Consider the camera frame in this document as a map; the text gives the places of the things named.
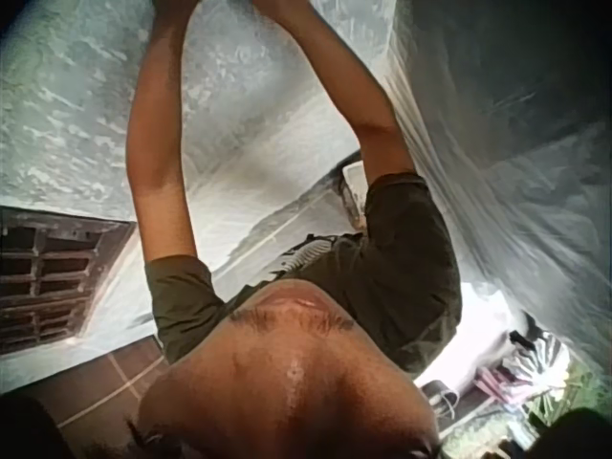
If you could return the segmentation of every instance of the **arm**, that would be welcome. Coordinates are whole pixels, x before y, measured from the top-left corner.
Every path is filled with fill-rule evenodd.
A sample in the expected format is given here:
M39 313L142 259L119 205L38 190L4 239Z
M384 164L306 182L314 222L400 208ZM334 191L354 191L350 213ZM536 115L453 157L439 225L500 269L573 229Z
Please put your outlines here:
M144 259L196 256L181 166L181 64L197 0L158 0L127 132L127 176Z
M368 184L384 175L414 172L404 135L384 89L310 2L253 3L282 26L310 60L332 102L359 139Z

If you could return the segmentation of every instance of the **hair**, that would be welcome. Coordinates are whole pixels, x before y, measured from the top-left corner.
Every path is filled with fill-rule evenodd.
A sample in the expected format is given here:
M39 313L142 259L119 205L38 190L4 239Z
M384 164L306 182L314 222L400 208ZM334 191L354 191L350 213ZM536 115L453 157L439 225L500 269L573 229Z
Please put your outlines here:
M113 448L103 444L93 444L85 450L87 459L187 459L185 450L187 443L178 437L162 435L160 433L143 434L127 421L127 428L131 434L130 442L123 448ZM319 451L317 458L328 457L325 451ZM412 452L393 454L388 459L446 459L442 447L433 453L424 449L415 449ZM213 459L206 455L202 459Z

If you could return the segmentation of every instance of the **olive green t-shirt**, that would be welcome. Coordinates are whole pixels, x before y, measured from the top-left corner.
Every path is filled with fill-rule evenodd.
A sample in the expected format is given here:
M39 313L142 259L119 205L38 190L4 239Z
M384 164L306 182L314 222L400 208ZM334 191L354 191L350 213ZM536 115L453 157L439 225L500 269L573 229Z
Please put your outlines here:
M388 175L367 195L368 236L340 237L332 249L282 278L317 285L381 350L418 376L455 335L461 319L459 271L450 237L425 181ZM174 362L270 282L246 286L225 303L195 257L148 263L147 282L164 353Z

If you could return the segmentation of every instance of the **t-shirt sleeve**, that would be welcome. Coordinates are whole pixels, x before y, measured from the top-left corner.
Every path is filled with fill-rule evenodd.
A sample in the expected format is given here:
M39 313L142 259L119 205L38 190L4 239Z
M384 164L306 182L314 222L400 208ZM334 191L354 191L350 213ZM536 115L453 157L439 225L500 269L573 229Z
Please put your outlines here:
M173 363L195 348L219 322L223 301L207 266L178 255L147 263L146 280L164 354Z

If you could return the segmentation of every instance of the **metal grate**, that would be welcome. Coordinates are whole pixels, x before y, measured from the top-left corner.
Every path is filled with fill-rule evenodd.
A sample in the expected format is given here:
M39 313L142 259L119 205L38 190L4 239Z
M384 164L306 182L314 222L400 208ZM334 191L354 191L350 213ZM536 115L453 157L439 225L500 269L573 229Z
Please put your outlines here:
M77 334L134 224L3 208L0 354Z

